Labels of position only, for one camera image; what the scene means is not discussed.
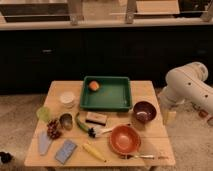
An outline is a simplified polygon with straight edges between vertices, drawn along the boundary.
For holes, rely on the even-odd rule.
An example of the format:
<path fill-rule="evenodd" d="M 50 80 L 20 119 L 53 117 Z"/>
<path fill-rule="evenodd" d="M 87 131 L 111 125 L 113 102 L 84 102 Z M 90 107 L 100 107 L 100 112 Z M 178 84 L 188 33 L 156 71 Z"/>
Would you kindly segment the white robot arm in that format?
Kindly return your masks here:
<path fill-rule="evenodd" d="M 203 109 L 202 114 L 211 114 L 207 124 L 213 127 L 213 87 L 205 83 L 208 69 L 201 62 L 192 62 L 171 69 L 165 77 L 167 85 L 158 94 L 163 123 L 176 115 L 173 107 L 189 100 Z"/>

